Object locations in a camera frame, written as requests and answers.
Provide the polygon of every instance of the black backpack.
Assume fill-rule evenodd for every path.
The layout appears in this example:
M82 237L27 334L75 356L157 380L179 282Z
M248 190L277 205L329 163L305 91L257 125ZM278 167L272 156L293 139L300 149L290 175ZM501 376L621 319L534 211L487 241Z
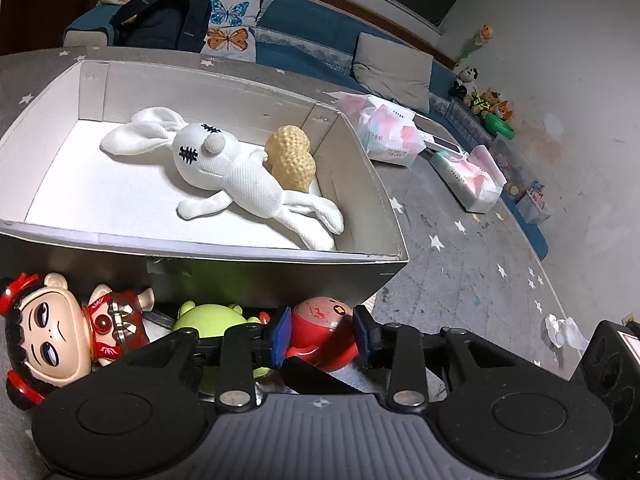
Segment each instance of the black backpack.
M210 16L210 0L131 0L110 20L113 44L200 52Z

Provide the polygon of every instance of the green toy ring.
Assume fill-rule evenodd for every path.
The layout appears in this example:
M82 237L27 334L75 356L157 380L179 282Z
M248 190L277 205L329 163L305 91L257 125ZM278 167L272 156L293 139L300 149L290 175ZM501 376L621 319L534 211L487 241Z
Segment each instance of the green toy ring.
M513 139L513 136L516 133L513 128L511 128L496 114L485 115L484 126L486 126L486 129L489 130L492 134L500 134L501 136L509 140Z

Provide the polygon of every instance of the white stuffed bunny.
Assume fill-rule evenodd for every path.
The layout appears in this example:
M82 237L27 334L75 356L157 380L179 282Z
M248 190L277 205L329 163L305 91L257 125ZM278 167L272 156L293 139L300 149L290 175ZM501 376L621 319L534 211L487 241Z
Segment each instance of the white stuffed bunny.
M242 154L241 145L230 133L208 124L187 124L169 108L146 108L133 115L129 124L108 133L100 147L112 155L139 155L170 145L178 172L189 184L217 191L205 199L186 199L178 204L185 220L218 213L232 202L260 218L273 218L296 232L315 251L330 250L332 237L314 228L317 222L295 211L311 209L334 234L344 230L337 206L321 196L283 190L262 166L264 150Z

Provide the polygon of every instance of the stitched eye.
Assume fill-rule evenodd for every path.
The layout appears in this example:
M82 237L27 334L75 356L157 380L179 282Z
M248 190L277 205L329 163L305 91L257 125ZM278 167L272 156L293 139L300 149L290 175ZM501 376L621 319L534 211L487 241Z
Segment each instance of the stitched eye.
M56 352L55 347L49 343L44 342L40 346L40 354L42 358L49 366L58 366L60 359L58 358L58 352Z
M49 303L41 303L36 307L33 320L40 328L46 327L49 322Z

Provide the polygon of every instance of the stuffed panda toy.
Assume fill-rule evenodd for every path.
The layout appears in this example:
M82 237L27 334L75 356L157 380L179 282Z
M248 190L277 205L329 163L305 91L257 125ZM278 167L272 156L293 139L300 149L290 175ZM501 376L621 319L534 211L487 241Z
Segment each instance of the stuffed panda toy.
M478 79L478 70L474 67L466 67L458 72L453 86L449 89L449 95L462 99L466 106L470 106L471 99L478 94L476 79Z

